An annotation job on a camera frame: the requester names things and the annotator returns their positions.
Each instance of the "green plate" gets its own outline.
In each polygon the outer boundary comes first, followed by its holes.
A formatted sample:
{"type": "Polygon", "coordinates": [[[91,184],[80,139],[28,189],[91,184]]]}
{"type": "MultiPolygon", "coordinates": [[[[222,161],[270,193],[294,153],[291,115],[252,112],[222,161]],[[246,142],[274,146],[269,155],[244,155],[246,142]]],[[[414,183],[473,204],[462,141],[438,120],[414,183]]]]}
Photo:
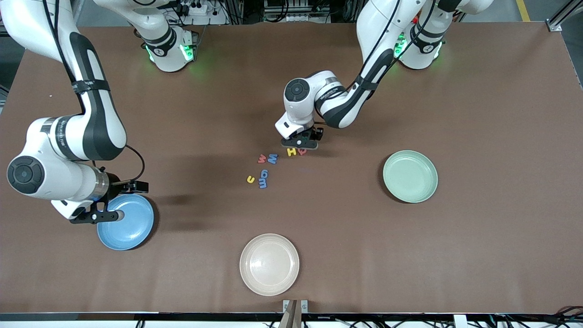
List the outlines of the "green plate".
{"type": "Polygon", "coordinates": [[[428,200],[437,189],[436,167],[416,151],[391,155],[382,168],[382,178],[391,194],[407,203],[428,200]]]}

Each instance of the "black strap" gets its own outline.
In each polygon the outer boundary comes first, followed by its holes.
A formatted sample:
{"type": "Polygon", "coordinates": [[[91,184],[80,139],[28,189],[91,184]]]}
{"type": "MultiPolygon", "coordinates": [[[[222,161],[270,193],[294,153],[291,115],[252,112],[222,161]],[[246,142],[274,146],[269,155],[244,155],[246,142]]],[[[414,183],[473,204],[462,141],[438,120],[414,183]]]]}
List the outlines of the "black strap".
{"type": "Polygon", "coordinates": [[[83,92],[91,91],[91,90],[107,90],[110,91],[109,83],[105,80],[83,80],[83,81],[75,81],[71,83],[73,87],[73,91],[76,94],[80,94],[83,92]]]}
{"type": "MultiPolygon", "coordinates": [[[[413,25],[413,28],[416,29],[417,31],[419,31],[421,29],[421,25],[419,25],[419,22],[417,22],[417,24],[413,25]]],[[[421,34],[426,36],[426,37],[430,37],[432,39],[437,39],[438,37],[442,37],[445,35],[445,32],[441,32],[441,33],[431,33],[428,32],[426,30],[421,30],[421,34]]]]}
{"type": "Polygon", "coordinates": [[[441,39],[429,43],[426,41],[421,40],[420,38],[415,38],[416,32],[415,29],[411,29],[411,39],[413,40],[413,44],[417,46],[417,48],[419,48],[419,52],[421,52],[422,54],[428,54],[430,52],[432,52],[435,47],[439,46],[439,43],[441,42],[441,39]]]}
{"type": "Polygon", "coordinates": [[[357,76],[356,77],[356,83],[358,83],[359,87],[365,89],[365,90],[371,90],[374,91],[377,89],[378,87],[378,83],[372,83],[370,81],[365,80],[362,76],[357,76]]]}

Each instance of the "black cable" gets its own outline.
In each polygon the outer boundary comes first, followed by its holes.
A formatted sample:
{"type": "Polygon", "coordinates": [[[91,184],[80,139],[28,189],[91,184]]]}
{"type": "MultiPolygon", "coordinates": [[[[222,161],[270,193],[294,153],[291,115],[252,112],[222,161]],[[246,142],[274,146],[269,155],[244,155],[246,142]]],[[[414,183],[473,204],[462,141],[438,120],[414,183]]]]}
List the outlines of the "black cable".
{"type": "Polygon", "coordinates": [[[317,0],[316,2],[314,2],[314,5],[312,6],[312,9],[310,9],[310,12],[319,12],[320,11],[319,6],[323,5],[324,1],[326,0],[317,0]]]}
{"type": "MultiPolygon", "coordinates": [[[[67,61],[65,60],[65,55],[63,54],[61,42],[59,41],[59,31],[58,31],[59,8],[60,8],[59,0],[55,1],[55,24],[54,25],[51,21],[51,12],[48,10],[47,0],[43,0],[43,7],[44,7],[44,14],[47,17],[48,27],[51,30],[51,34],[52,34],[52,37],[55,41],[57,51],[59,52],[59,57],[61,57],[61,62],[63,63],[63,66],[65,67],[65,72],[67,73],[67,76],[69,77],[70,82],[73,83],[73,82],[75,82],[75,76],[73,75],[73,72],[71,71],[69,65],[67,64],[67,61]]],[[[83,101],[81,100],[81,96],[77,95],[77,99],[79,101],[79,106],[81,107],[81,114],[85,114],[85,105],[83,104],[83,101]]]]}
{"type": "Polygon", "coordinates": [[[136,4],[140,5],[140,6],[149,6],[149,5],[153,5],[154,2],[156,2],[156,0],[152,0],[151,2],[147,3],[147,4],[143,4],[141,2],[138,2],[137,0],[133,0],[136,4]]]}
{"type": "Polygon", "coordinates": [[[353,0],[352,1],[352,15],[350,16],[350,20],[356,20],[357,15],[356,15],[356,5],[357,5],[357,1],[353,0]]]}
{"type": "MultiPolygon", "coordinates": [[[[401,0],[397,0],[397,3],[396,3],[396,5],[395,5],[395,9],[393,9],[393,13],[391,14],[391,17],[389,18],[389,21],[387,21],[387,25],[386,25],[386,26],[385,26],[385,28],[384,28],[384,29],[381,31],[381,35],[378,37],[378,40],[377,40],[377,42],[374,44],[374,47],[373,47],[373,49],[370,51],[370,53],[369,53],[369,54],[368,54],[368,56],[366,57],[366,60],[364,60],[364,64],[363,64],[363,66],[360,68],[360,72],[358,73],[358,75],[357,75],[357,76],[360,76],[360,75],[363,73],[364,67],[366,66],[366,64],[367,64],[367,63],[368,63],[368,61],[370,60],[370,57],[372,57],[372,55],[373,55],[374,51],[377,49],[377,47],[378,47],[378,44],[379,44],[379,43],[381,42],[381,40],[382,40],[382,37],[383,37],[383,36],[385,35],[385,33],[387,32],[387,30],[388,30],[389,26],[391,25],[391,22],[393,21],[393,18],[395,17],[395,14],[397,13],[397,9],[399,8],[399,3],[400,3],[400,2],[401,2],[401,0]]],[[[341,91],[341,92],[338,92],[337,94],[335,94],[335,95],[332,95],[332,96],[328,97],[328,98],[327,98],[327,100],[334,99],[334,98],[336,98],[336,97],[340,96],[341,94],[343,94],[343,93],[345,93],[345,92],[350,92],[350,88],[352,88],[352,86],[353,86],[355,83],[356,83],[356,79],[355,79],[354,81],[352,81],[352,83],[351,83],[351,84],[350,84],[348,87],[346,87],[346,91],[341,91]]]]}
{"type": "Polygon", "coordinates": [[[425,324],[428,324],[428,325],[430,325],[433,328],[439,328],[439,327],[437,327],[437,322],[436,323],[431,323],[431,322],[425,321],[425,320],[419,320],[419,321],[425,322],[425,324]]]}
{"type": "Polygon", "coordinates": [[[281,22],[285,18],[285,16],[287,16],[287,11],[289,10],[289,6],[290,6],[289,0],[286,0],[285,4],[282,4],[282,12],[279,14],[278,18],[276,18],[275,20],[269,20],[266,18],[265,20],[267,22],[270,22],[270,23],[281,22]]]}
{"type": "Polygon", "coordinates": [[[565,315],[565,313],[568,313],[568,312],[571,312],[571,311],[577,310],[577,309],[583,309],[583,306],[569,306],[565,310],[559,311],[559,312],[555,313],[554,315],[556,315],[556,316],[565,315]]]}
{"type": "Polygon", "coordinates": [[[397,327],[399,327],[401,324],[403,324],[403,323],[405,323],[406,321],[409,321],[409,320],[410,320],[410,319],[405,319],[405,320],[403,320],[403,321],[401,321],[401,322],[397,323],[396,325],[394,325],[394,326],[393,326],[393,328],[397,328],[397,327]]]}
{"type": "Polygon", "coordinates": [[[514,325],[510,322],[510,320],[508,320],[507,316],[504,316],[504,321],[506,321],[507,328],[514,328],[514,325]]]}
{"type": "Polygon", "coordinates": [[[243,23],[243,18],[239,17],[239,15],[236,14],[237,12],[237,6],[232,3],[232,2],[225,2],[225,5],[227,5],[227,9],[229,10],[229,12],[231,13],[231,6],[233,7],[233,12],[235,12],[234,17],[236,18],[236,22],[237,24],[242,24],[243,23]]]}
{"type": "Polygon", "coordinates": [[[219,4],[221,6],[221,8],[223,8],[224,11],[224,15],[225,17],[229,17],[229,24],[233,25],[233,21],[238,21],[237,19],[233,19],[233,15],[231,14],[231,12],[229,12],[223,5],[223,2],[219,0],[219,4]]]}
{"type": "Polygon", "coordinates": [[[348,327],[348,328],[355,328],[355,327],[356,327],[356,325],[357,325],[357,324],[359,324],[359,323],[364,323],[364,324],[365,324],[365,325],[366,325],[368,328],[373,328],[373,327],[372,327],[370,324],[368,324],[368,323],[367,323],[366,321],[364,321],[364,320],[359,320],[359,321],[356,321],[356,322],[354,322],[353,324],[351,324],[351,325],[350,325],[350,327],[348,327]]]}
{"type": "Polygon", "coordinates": [[[139,319],[138,322],[136,322],[136,328],[144,328],[145,326],[146,326],[146,320],[139,319]]]}
{"type": "Polygon", "coordinates": [[[142,176],[142,174],[144,173],[144,170],[146,170],[146,162],[144,161],[144,158],[142,157],[142,155],[137,150],[135,150],[132,146],[126,145],[126,148],[128,148],[129,150],[131,150],[134,153],[136,153],[136,155],[142,161],[142,170],[140,171],[140,174],[138,174],[137,177],[135,177],[135,178],[133,178],[133,179],[130,180],[130,181],[136,181],[136,180],[138,180],[142,176]]]}
{"type": "Polygon", "coordinates": [[[524,323],[522,321],[518,321],[518,320],[514,320],[514,321],[518,322],[518,324],[520,324],[524,328],[531,328],[530,326],[528,326],[526,323],[524,323]]]}
{"type": "Polygon", "coordinates": [[[389,69],[391,69],[391,67],[393,67],[393,65],[395,65],[395,63],[399,61],[399,59],[401,58],[401,56],[403,56],[405,51],[407,51],[407,49],[409,49],[409,47],[413,44],[413,42],[415,40],[417,40],[417,38],[421,34],[421,31],[423,31],[423,29],[425,28],[425,25],[427,25],[427,23],[429,22],[429,19],[431,19],[431,14],[433,13],[433,8],[435,8],[435,6],[436,6],[436,2],[437,2],[437,0],[433,0],[433,3],[431,4],[431,9],[429,9],[429,14],[427,15],[427,19],[425,20],[425,22],[423,22],[423,25],[421,25],[421,28],[419,29],[419,31],[417,31],[417,34],[415,34],[415,36],[411,39],[411,42],[409,42],[409,44],[405,47],[405,49],[389,65],[389,67],[387,68],[387,71],[389,71],[389,69]]]}
{"type": "Polygon", "coordinates": [[[372,323],[376,324],[378,328],[392,328],[384,321],[372,321],[372,323]]]}
{"type": "Polygon", "coordinates": [[[324,21],[324,23],[328,22],[328,18],[330,17],[330,15],[334,15],[335,13],[339,13],[342,9],[338,9],[335,12],[330,12],[328,11],[328,15],[326,16],[326,20],[324,21]]]}
{"type": "Polygon", "coordinates": [[[186,26],[184,24],[184,22],[182,21],[182,17],[180,17],[180,15],[178,14],[178,12],[176,11],[176,8],[172,6],[172,10],[174,10],[174,13],[176,14],[176,17],[178,17],[178,21],[180,22],[180,24],[178,24],[178,26],[180,26],[180,27],[186,26]]]}

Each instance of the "cable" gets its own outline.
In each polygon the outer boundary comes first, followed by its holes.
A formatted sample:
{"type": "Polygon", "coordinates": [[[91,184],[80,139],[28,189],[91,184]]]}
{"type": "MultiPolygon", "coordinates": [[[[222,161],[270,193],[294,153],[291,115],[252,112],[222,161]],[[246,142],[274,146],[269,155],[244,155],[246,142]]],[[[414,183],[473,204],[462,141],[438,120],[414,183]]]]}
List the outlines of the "cable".
{"type": "MultiPolygon", "coordinates": [[[[71,83],[75,82],[75,76],[73,75],[73,72],[71,71],[69,65],[67,64],[67,61],[65,59],[65,55],[63,54],[63,49],[61,48],[61,42],[59,41],[59,31],[58,31],[58,26],[59,26],[59,0],[55,1],[55,24],[53,25],[52,21],[51,21],[51,12],[48,10],[48,3],[47,0],[43,0],[43,7],[44,7],[44,14],[47,17],[47,23],[48,23],[48,27],[51,30],[52,33],[52,37],[55,41],[55,45],[57,47],[57,51],[59,52],[59,57],[61,57],[61,62],[63,63],[63,66],[65,67],[65,72],[67,73],[67,76],[69,77],[69,80],[71,83]]],[[[81,99],[81,95],[77,95],[77,99],[79,101],[79,106],[81,107],[81,114],[85,114],[85,105],[83,104],[83,100],[81,99]]]]}
{"type": "Polygon", "coordinates": [[[146,326],[146,320],[139,319],[138,322],[136,322],[136,328],[144,328],[145,326],[146,326]]]}
{"type": "Polygon", "coordinates": [[[207,1],[206,3],[207,3],[207,4],[208,4],[208,5],[211,7],[211,8],[213,8],[213,9],[218,9],[218,8],[219,8],[219,7],[217,7],[217,0],[215,0],[215,5],[214,5],[214,6],[210,4],[210,1],[207,1]]]}
{"type": "Polygon", "coordinates": [[[356,328],[356,325],[359,323],[364,323],[368,328],[373,328],[370,324],[368,324],[366,321],[363,321],[363,320],[359,320],[359,321],[354,322],[348,328],[356,328]]]}
{"type": "Polygon", "coordinates": [[[326,20],[324,21],[324,23],[328,22],[328,18],[330,17],[330,15],[334,15],[335,13],[339,13],[342,9],[338,9],[335,12],[330,12],[328,11],[328,15],[326,16],[326,20]]]}
{"type": "Polygon", "coordinates": [[[229,24],[230,24],[230,25],[233,25],[233,21],[234,21],[234,20],[235,20],[236,22],[238,22],[238,20],[237,20],[237,19],[233,19],[233,15],[232,15],[232,14],[231,14],[229,11],[227,11],[227,9],[226,9],[226,8],[223,6],[223,2],[222,2],[222,1],[220,1],[220,0],[219,0],[219,4],[220,4],[221,8],[223,8],[223,11],[224,11],[224,15],[225,15],[225,17],[228,17],[228,18],[229,18],[229,20],[230,20],[230,21],[229,21],[229,24]]]}
{"type": "Polygon", "coordinates": [[[138,2],[137,0],[133,0],[136,4],[140,5],[140,6],[149,6],[149,5],[153,5],[154,2],[156,2],[156,0],[152,0],[151,2],[147,3],[147,4],[143,4],[141,2],[138,2]]]}
{"type": "Polygon", "coordinates": [[[378,328],[392,328],[384,321],[372,321],[372,323],[376,324],[378,328]]]}
{"type": "MultiPolygon", "coordinates": [[[[569,307],[564,308],[564,310],[555,313],[554,315],[556,315],[556,316],[563,315],[564,316],[565,313],[568,313],[568,312],[571,312],[571,311],[577,310],[577,309],[583,309],[583,306],[569,306],[569,307]]],[[[578,313],[574,314],[573,316],[577,316],[580,314],[583,314],[583,312],[579,311],[578,313]]]]}
{"type": "Polygon", "coordinates": [[[520,324],[524,328],[530,328],[530,326],[528,326],[526,323],[524,323],[522,321],[518,321],[518,320],[514,320],[514,321],[518,322],[518,324],[520,324]]]}
{"type": "Polygon", "coordinates": [[[174,10],[174,13],[176,14],[176,17],[178,17],[178,21],[180,22],[179,26],[180,26],[180,27],[184,27],[184,26],[186,26],[186,25],[184,24],[184,22],[182,21],[182,17],[180,17],[180,15],[178,14],[178,12],[176,11],[176,8],[175,8],[175,7],[172,7],[172,10],[174,10]]]}
{"type": "Polygon", "coordinates": [[[142,174],[144,173],[144,170],[146,170],[146,162],[144,161],[144,158],[142,157],[142,155],[137,150],[135,150],[132,146],[126,145],[126,148],[128,148],[129,150],[131,150],[134,153],[136,153],[136,155],[142,161],[142,170],[140,171],[140,174],[138,174],[137,177],[135,177],[135,178],[133,178],[133,179],[130,180],[130,181],[136,181],[136,180],[138,180],[142,176],[142,174]]]}
{"type": "MultiPolygon", "coordinates": [[[[393,18],[395,17],[395,14],[397,13],[397,9],[399,9],[399,3],[400,3],[400,2],[401,2],[401,0],[397,0],[397,3],[396,3],[396,5],[395,5],[395,9],[393,9],[393,13],[391,14],[391,17],[389,18],[389,21],[387,21],[387,25],[386,25],[386,26],[385,26],[385,28],[384,28],[384,29],[381,31],[381,35],[378,37],[378,40],[377,40],[377,42],[374,44],[374,47],[373,47],[373,49],[370,51],[370,53],[369,53],[369,54],[368,54],[368,56],[366,57],[366,60],[364,60],[364,64],[363,64],[363,66],[360,68],[360,72],[358,73],[358,76],[360,76],[360,75],[363,73],[364,67],[366,66],[366,64],[367,64],[367,63],[368,63],[368,61],[370,60],[370,57],[372,57],[372,55],[373,55],[374,51],[377,49],[377,47],[378,47],[378,44],[379,44],[379,43],[381,42],[381,40],[382,40],[382,37],[385,35],[386,31],[389,29],[389,26],[391,25],[391,22],[393,21],[393,18]]],[[[345,91],[338,92],[337,94],[335,94],[335,95],[333,95],[333,96],[330,96],[330,97],[328,97],[328,98],[327,98],[327,100],[334,99],[334,98],[336,98],[336,97],[338,97],[338,96],[342,95],[342,94],[343,94],[343,93],[345,93],[345,92],[350,92],[350,88],[352,88],[352,86],[354,86],[354,84],[355,84],[355,83],[356,83],[356,79],[355,79],[354,81],[352,81],[352,83],[351,83],[351,84],[350,84],[348,87],[346,87],[346,90],[345,90],[345,91]]]]}
{"type": "Polygon", "coordinates": [[[196,46],[197,46],[197,47],[200,47],[200,46],[201,46],[201,44],[202,44],[202,37],[203,37],[203,36],[205,36],[205,31],[206,31],[206,27],[207,27],[207,26],[208,26],[208,25],[205,25],[205,27],[203,27],[203,28],[202,28],[202,33],[201,33],[201,36],[199,36],[199,37],[198,37],[198,42],[196,43],[196,46]]]}
{"type": "Polygon", "coordinates": [[[266,18],[265,20],[267,22],[270,22],[270,23],[281,22],[287,16],[287,11],[289,10],[289,8],[290,8],[289,0],[286,0],[286,3],[285,4],[282,4],[282,12],[281,12],[281,14],[279,14],[279,17],[278,18],[276,18],[275,20],[269,20],[269,19],[266,18]]]}
{"type": "Polygon", "coordinates": [[[401,324],[403,324],[403,323],[405,323],[406,321],[409,321],[409,320],[411,320],[411,319],[405,319],[405,320],[403,320],[403,321],[401,321],[401,322],[397,323],[396,325],[394,325],[394,326],[393,326],[393,328],[397,328],[397,327],[399,327],[401,324]]]}
{"type": "Polygon", "coordinates": [[[429,14],[427,15],[427,19],[425,20],[425,22],[423,22],[423,25],[421,25],[421,28],[419,29],[419,31],[417,32],[417,34],[415,34],[415,36],[411,39],[411,42],[397,56],[397,58],[395,58],[393,60],[393,62],[389,65],[389,67],[387,68],[387,72],[389,71],[389,69],[391,69],[391,67],[393,67],[393,65],[395,65],[396,62],[399,61],[399,59],[401,58],[401,56],[403,56],[403,54],[405,53],[405,51],[407,51],[407,49],[409,49],[409,47],[413,44],[413,42],[415,40],[417,40],[417,37],[419,37],[419,35],[421,34],[421,31],[423,31],[423,29],[425,28],[425,25],[427,25],[427,23],[429,22],[429,19],[431,18],[431,14],[433,13],[433,8],[435,8],[435,6],[436,6],[436,2],[437,2],[437,0],[433,0],[433,3],[431,4],[431,9],[429,9],[429,14]]]}

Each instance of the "green led light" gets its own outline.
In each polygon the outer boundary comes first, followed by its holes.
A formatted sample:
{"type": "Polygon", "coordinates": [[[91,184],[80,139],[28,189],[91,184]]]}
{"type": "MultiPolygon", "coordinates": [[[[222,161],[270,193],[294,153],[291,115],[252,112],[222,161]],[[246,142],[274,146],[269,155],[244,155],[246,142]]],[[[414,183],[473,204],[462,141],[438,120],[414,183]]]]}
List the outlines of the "green led light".
{"type": "Polygon", "coordinates": [[[146,50],[147,50],[147,53],[150,55],[150,61],[154,62],[154,58],[152,57],[152,53],[150,52],[150,49],[148,49],[147,46],[146,46],[146,50]]]}
{"type": "Polygon", "coordinates": [[[395,57],[398,57],[401,52],[405,49],[405,47],[407,46],[407,39],[405,38],[405,34],[401,33],[401,35],[399,35],[399,38],[397,40],[397,42],[395,43],[395,57]]]}
{"type": "Polygon", "coordinates": [[[190,48],[190,46],[183,46],[181,44],[180,50],[182,50],[182,54],[184,55],[184,59],[186,59],[187,61],[191,61],[194,58],[194,56],[192,54],[192,49],[190,48]]]}

